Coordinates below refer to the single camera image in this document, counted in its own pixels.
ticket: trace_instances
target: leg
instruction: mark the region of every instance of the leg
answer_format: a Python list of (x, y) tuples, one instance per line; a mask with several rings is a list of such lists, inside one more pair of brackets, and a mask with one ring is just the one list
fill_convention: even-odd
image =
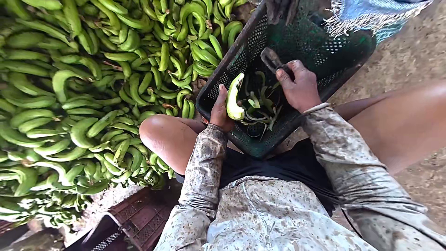
[(154, 115), (142, 122), (140, 137), (175, 172), (184, 175), (197, 136), (205, 128), (197, 120)]
[[(446, 81), (398, 90), (354, 101), (370, 106), (349, 122), (373, 153), (395, 174), (429, 153), (446, 146)], [(344, 118), (353, 102), (336, 108)]]

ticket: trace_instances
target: black shorts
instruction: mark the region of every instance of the black shorts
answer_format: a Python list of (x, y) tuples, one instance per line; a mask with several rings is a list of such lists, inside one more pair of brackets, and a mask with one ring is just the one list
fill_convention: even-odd
[[(184, 176), (175, 175), (178, 182), (184, 182)], [(313, 144), (309, 138), (297, 142), (291, 150), (266, 160), (253, 159), (251, 156), (227, 148), (220, 188), (252, 175), (304, 183), (314, 191), (330, 216), (338, 201), (325, 169), (316, 160)]]

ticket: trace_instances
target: plantain bunch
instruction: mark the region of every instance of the plantain bunch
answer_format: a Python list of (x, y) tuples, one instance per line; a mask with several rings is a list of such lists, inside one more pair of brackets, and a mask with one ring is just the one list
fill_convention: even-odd
[(246, 2), (0, 0), (0, 219), (69, 226), (110, 186), (162, 189), (174, 171), (139, 126), (194, 117), (191, 82), (223, 59)]

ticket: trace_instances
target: shirt zipper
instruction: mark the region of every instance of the shirt zipper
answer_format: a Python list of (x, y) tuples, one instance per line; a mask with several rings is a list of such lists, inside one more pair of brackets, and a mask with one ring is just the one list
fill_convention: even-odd
[(269, 233), (268, 233), (268, 226), (266, 225), (266, 221), (263, 218), (262, 213), (257, 209), (256, 205), (254, 205), (254, 203), (252, 202), (251, 198), (249, 197), (248, 192), (246, 191), (245, 182), (242, 183), (242, 189), (243, 189), (243, 194), (245, 194), (245, 197), (248, 200), (248, 204), (252, 207), (252, 209), (254, 210), (254, 213), (260, 219), (260, 223), (261, 223), (262, 228), (263, 228), (264, 233), (265, 233), (266, 248), (267, 249), (271, 249), (271, 247), (272, 247), (272, 245), (271, 245), (271, 238), (270, 238)]

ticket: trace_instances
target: dirty shirt sleeve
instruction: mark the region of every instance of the dirty shirt sleeve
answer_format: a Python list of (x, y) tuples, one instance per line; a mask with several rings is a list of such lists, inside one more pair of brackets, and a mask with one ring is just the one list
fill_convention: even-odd
[(217, 209), (226, 145), (226, 135), (215, 125), (209, 124), (198, 135), (179, 205), (170, 213), (155, 250), (199, 250), (206, 243), (207, 229)]
[(327, 103), (304, 112), (304, 131), (342, 207), (367, 242), (382, 250), (444, 250), (445, 232), (412, 201), (359, 132)]

